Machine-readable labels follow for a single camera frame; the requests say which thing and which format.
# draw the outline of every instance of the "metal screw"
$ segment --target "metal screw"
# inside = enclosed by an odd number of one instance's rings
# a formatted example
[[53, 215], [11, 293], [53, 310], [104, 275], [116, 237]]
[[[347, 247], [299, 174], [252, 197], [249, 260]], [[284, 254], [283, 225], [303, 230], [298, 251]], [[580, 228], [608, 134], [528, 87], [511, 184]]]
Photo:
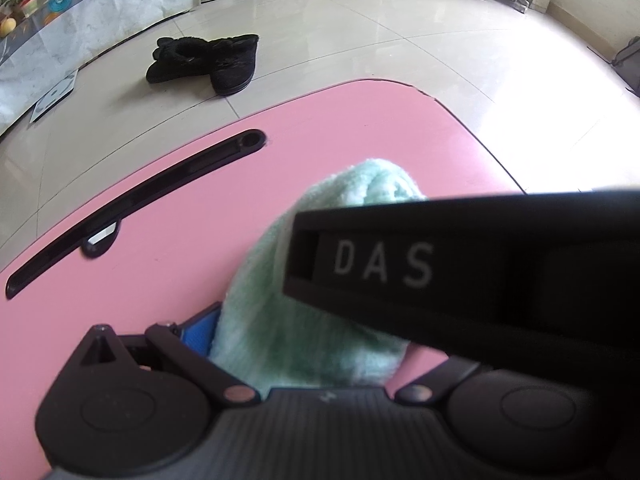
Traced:
[[422, 384], [409, 384], [396, 394], [403, 402], [421, 404], [433, 397], [433, 390]]
[[222, 395], [230, 402], [249, 402], [254, 399], [255, 390], [248, 386], [237, 384], [236, 386], [229, 386]]

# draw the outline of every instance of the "gray bag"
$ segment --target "gray bag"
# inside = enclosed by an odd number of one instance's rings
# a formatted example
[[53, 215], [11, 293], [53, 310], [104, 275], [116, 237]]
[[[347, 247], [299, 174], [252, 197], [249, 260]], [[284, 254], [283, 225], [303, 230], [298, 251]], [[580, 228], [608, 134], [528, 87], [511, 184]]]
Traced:
[[640, 97], [640, 36], [629, 41], [629, 46], [617, 54], [611, 65]]

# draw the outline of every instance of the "black slipper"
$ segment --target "black slipper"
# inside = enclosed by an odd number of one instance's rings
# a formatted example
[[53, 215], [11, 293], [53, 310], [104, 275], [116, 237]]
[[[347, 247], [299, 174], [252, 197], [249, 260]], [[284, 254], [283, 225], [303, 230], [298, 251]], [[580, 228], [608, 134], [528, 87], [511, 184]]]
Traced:
[[251, 82], [255, 72], [258, 36], [245, 34], [211, 42], [211, 85], [218, 95], [232, 95]]
[[201, 38], [160, 38], [153, 52], [156, 60], [146, 71], [146, 80], [160, 83], [179, 77], [210, 73], [209, 41]]

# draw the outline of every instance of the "mint green cloth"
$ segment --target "mint green cloth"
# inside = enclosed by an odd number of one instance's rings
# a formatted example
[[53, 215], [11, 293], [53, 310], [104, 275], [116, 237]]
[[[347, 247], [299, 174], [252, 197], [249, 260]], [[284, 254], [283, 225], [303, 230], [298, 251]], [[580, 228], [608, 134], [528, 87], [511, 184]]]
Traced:
[[226, 295], [210, 359], [268, 394], [272, 386], [384, 384], [407, 341], [283, 295], [295, 213], [424, 200], [411, 178], [386, 160], [366, 160], [311, 187], [260, 238]]

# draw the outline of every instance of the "tiled floor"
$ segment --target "tiled floor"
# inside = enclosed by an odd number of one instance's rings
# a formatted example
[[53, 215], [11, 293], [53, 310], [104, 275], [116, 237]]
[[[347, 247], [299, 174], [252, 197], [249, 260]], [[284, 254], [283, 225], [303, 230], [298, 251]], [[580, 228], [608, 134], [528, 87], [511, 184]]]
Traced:
[[[150, 86], [161, 36], [260, 35], [244, 91]], [[530, 192], [640, 184], [640, 100], [570, 32], [481, 0], [220, 0], [98, 58], [0, 141], [0, 268], [92, 196], [237, 118], [354, 78], [440, 99]]]

